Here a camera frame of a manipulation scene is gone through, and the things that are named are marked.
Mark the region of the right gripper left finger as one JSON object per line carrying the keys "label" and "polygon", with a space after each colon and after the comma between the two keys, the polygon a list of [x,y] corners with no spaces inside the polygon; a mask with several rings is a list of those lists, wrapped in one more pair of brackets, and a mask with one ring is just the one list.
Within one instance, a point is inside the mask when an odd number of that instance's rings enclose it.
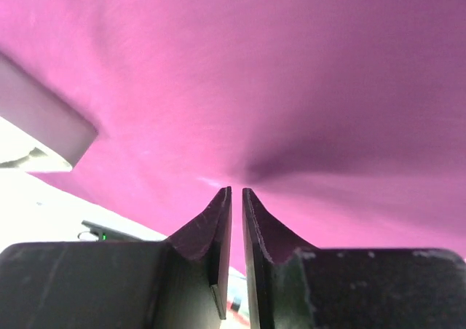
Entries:
{"label": "right gripper left finger", "polygon": [[218,328],[232,190],[160,242],[29,242],[1,253],[3,328]]}

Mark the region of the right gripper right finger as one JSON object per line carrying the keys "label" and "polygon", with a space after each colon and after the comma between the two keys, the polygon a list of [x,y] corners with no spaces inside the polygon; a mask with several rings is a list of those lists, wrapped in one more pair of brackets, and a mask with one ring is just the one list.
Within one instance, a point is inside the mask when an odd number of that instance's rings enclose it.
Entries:
{"label": "right gripper right finger", "polygon": [[465,262],[437,248],[318,248],[242,192],[252,328],[463,328]]}

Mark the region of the purple cloth mat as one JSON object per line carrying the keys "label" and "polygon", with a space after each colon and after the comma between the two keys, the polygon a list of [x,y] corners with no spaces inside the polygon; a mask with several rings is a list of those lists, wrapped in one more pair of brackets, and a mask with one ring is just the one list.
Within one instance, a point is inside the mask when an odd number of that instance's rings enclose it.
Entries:
{"label": "purple cloth mat", "polygon": [[465,254],[465,0],[1,0],[99,137],[39,180],[168,235],[252,188],[321,247]]}

